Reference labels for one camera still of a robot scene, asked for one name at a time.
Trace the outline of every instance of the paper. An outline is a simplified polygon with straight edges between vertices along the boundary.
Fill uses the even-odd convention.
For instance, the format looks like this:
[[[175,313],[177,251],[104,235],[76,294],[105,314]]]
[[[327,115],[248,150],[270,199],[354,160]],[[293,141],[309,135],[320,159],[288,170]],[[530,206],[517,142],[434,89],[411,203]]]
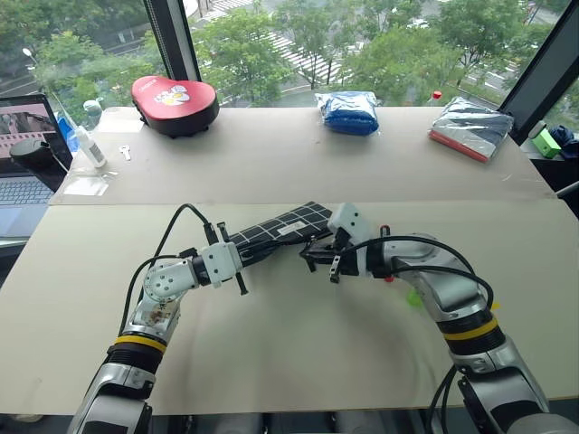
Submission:
[[[102,196],[109,183],[100,176],[78,177],[64,188],[64,194],[80,196]]]

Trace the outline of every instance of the yellow band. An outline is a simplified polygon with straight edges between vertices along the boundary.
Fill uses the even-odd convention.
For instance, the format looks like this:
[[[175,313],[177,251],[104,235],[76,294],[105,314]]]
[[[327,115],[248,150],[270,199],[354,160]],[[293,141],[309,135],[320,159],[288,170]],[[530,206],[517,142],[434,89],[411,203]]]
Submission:
[[[152,346],[153,348],[156,348],[163,354],[165,353],[166,350],[166,345],[163,345],[154,339],[149,339],[148,337],[143,336],[134,336],[134,335],[119,336],[115,341],[115,344],[124,344],[127,342],[131,342],[132,344],[142,344]]]
[[[482,336],[497,326],[498,326],[497,319],[495,317],[492,317],[492,319],[490,321],[488,321],[486,324],[483,324],[477,328],[473,328],[472,330],[469,330],[468,332],[443,333],[442,335],[444,336],[444,339],[446,339],[447,341],[466,341],[466,340],[472,339],[474,337]]]

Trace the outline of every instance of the blue bag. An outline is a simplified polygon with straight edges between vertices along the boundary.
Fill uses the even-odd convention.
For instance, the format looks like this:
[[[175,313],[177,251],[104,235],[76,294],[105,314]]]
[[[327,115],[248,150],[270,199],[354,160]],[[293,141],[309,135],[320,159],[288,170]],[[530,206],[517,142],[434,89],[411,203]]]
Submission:
[[[378,129],[373,92],[317,93],[324,124],[338,133],[367,136]]]

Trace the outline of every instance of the window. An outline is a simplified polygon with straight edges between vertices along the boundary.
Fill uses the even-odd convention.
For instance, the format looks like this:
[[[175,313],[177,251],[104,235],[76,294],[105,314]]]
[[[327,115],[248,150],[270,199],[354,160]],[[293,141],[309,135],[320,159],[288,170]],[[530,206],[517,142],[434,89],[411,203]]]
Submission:
[[[0,97],[40,91],[87,127],[165,74],[141,0],[0,0],[0,41]]]
[[[233,107],[372,90],[500,105],[569,0],[183,0],[204,81]]]
[[[549,127],[563,125],[579,135],[579,79],[549,110],[545,122]]]

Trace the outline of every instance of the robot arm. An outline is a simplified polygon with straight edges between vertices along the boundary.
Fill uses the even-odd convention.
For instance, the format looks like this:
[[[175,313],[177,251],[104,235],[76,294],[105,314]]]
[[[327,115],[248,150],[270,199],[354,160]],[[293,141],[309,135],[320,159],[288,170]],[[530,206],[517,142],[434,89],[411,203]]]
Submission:
[[[239,276],[242,261],[232,242],[216,242],[201,255],[149,269],[138,303],[107,351],[68,434],[147,434],[152,409],[145,402],[190,289]]]
[[[468,271],[459,258],[417,241],[379,242],[342,254],[346,246],[371,238],[368,223],[349,203],[332,214],[328,228],[335,234],[331,245],[311,243],[301,252],[310,269],[317,263],[331,264],[330,280],[334,282],[340,274],[395,275],[409,282],[449,346],[451,359],[462,374],[459,387],[465,406],[481,433],[578,432],[571,421],[547,414],[545,395],[513,341],[501,331],[479,285],[456,274],[424,270],[431,266]],[[429,235],[413,235],[434,240]]]
[[[483,434],[576,434],[571,421],[548,413],[545,395],[522,360],[512,340],[504,335],[487,300],[473,280],[425,269],[446,267],[468,271],[467,265],[446,249],[423,242],[369,241],[372,231],[354,205],[340,205],[329,222],[334,233],[329,245],[309,243],[300,255],[310,270],[330,266],[330,280],[339,275],[392,275],[413,285],[449,346],[462,374],[459,387],[465,405]],[[155,374],[179,319],[179,304],[189,289],[236,277],[242,289],[242,260],[220,227],[223,241],[190,259],[151,268],[143,284],[143,298],[122,332],[107,351],[72,419],[68,434],[147,434],[152,409],[145,402]],[[422,239],[433,240],[428,235]]]

